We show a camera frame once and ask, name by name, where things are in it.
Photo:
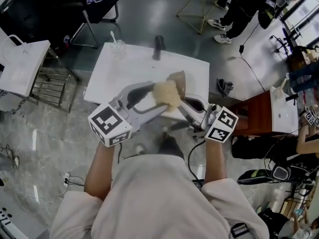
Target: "black chair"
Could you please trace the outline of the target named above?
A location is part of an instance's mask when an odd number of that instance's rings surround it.
[[[67,15],[67,20],[70,20],[70,17],[76,21],[82,23],[75,34],[72,36],[70,43],[73,45],[80,46],[88,46],[97,48],[99,46],[99,42],[96,38],[96,35],[92,28],[92,23],[99,23],[101,21],[105,22],[115,22],[119,16],[117,2],[118,0],[102,0],[97,3],[87,4],[87,0],[57,0],[56,3],[56,13],[59,15]],[[115,7],[115,17],[114,18],[106,18],[104,17],[106,13],[108,13],[112,7]],[[77,35],[83,29],[85,24],[88,25],[90,32],[94,38],[96,45],[90,44],[78,44],[74,43]]]

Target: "tile floor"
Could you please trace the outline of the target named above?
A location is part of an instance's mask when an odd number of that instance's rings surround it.
[[[0,177],[5,181],[4,190],[48,227],[53,222],[63,195],[57,196],[52,205],[42,199],[38,203],[30,198],[34,197],[33,186],[37,187],[39,197],[51,202],[55,194],[63,192],[62,177],[66,172],[85,180],[98,144],[98,139],[91,132],[87,122],[88,115],[97,105],[83,100],[86,84],[87,81],[84,79],[78,86],[69,114],[41,103],[36,106],[29,102],[24,103],[15,115],[1,114],[0,143],[9,144],[21,161],[18,172],[0,172]],[[171,124],[172,121],[157,118],[144,125],[136,137],[123,143],[120,160],[134,154],[134,146],[140,142],[146,145],[149,152],[157,151],[162,127]],[[173,132],[172,136],[176,138],[187,160],[186,155],[196,144],[195,141],[185,129]],[[231,155],[230,141],[223,147],[227,174],[230,178],[236,180],[244,171],[263,166],[261,160],[234,159]],[[116,162],[117,159],[114,159],[114,172],[117,168]],[[190,165],[196,174],[203,175],[205,172],[203,145],[194,151]],[[254,208],[272,201],[274,189],[279,187],[280,184],[241,186]],[[68,190],[82,191],[83,188],[69,186]]]

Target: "black pants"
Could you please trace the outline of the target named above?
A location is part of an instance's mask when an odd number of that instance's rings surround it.
[[[289,221],[287,217],[280,213],[274,213],[268,208],[264,213],[258,214],[258,216],[266,223],[269,232],[275,232],[279,234],[284,224]]]
[[[227,37],[232,39],[240,35],[265,2],[266,0],[231,0],[228,12],[220,19],[224,26],[233,23],[232,28],[226,32]]]
[[[184,154],[180,150],[176,139],[172,136],[168,136],[163,140],[163,142],[160,144],[158,154],[167,154],[167,155],[173,155],[177,157],[181,157],[184,160]]]

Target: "beige sponge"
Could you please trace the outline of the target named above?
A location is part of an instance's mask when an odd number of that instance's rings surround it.
[[[175,81],[157,82],[153,88],[153,97],[156,104],[168,104],[168,112],[174,111],[181,104]]]

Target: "metal chair leg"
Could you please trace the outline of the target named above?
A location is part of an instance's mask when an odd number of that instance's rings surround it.
[[[71,40],[70,40],[70,43],[73,44],[73,45],[79,45],[79,46],[86,46],[86,47],[98,48],[98,47],[99,47],[99,42],[98,42],[98,40],[97,40],[97,38],[96,38],[96,35],[95,35],[94,31],[93,31],[91,22],[90,22],[90,20],[89,20],[89,16],[88,16],[88,14],[87,14],[87,12],[86,12],[85,10],[82,11],[82,13],[83,13],[83,16],[84,16],[84,18],[85,18],[86,23],[82,23],[82,25],[79,27],[79,29],[78,29],[78,30],[75,32],[75,34],[72,36],[72,38],[71,38]],[[90,29],[90,31],[91,31],[91,34],[92,34],[92,36],[93,36],[93,38],[94,38],[94,41],[95,41],[96,45],[74,43],[74,40],[75,40],[76,36],[79,34],[79,32],[82,30],[82,28],[84,27],[85,24],[88,24],[88,27],[89,27],[89,29]]]

